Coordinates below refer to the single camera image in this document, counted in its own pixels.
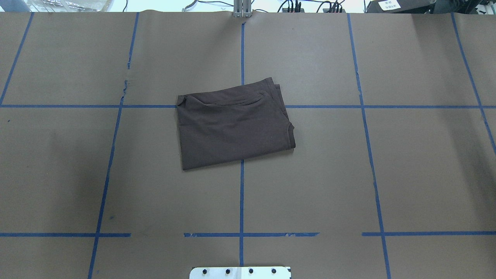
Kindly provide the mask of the white pedestal column base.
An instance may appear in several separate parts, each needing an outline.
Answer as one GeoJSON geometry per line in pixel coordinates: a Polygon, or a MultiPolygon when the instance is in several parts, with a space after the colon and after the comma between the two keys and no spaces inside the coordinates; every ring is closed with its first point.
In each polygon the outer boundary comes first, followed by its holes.
{"type": "Polygon", "coordinates": [[[291,279],[290,267],[198,267],[189,274],[190,279],[291,279]]]}

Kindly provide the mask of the brown t-shirt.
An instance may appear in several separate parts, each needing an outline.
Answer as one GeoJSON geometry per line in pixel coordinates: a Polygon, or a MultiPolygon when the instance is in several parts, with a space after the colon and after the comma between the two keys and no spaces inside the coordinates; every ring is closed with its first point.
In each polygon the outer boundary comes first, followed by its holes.
{"type": "Polygon", "coordinates": [[[281,87],[270,77],[179,95],[176,111],[184,171],[296,148],[281,87]]]}

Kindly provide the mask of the aluminium frame post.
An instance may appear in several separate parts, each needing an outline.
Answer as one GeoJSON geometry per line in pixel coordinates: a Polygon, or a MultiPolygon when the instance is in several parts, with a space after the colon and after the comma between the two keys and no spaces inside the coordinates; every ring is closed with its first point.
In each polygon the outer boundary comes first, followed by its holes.
{"type": "Polygon", "coordinates": [[[253,14],[252,0],[234,0],[233,1],[233,17],[234,18],[250,18],[253,14]]]}

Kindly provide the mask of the clear plastic tray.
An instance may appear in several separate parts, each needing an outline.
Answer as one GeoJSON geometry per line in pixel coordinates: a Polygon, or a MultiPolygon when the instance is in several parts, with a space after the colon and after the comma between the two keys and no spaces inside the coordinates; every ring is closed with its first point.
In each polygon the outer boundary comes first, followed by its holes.
{"type": "Polygon", "coordinates": [[[106,12],[113,0],[25,0],[31,11],[39,12],[106,12]]]}

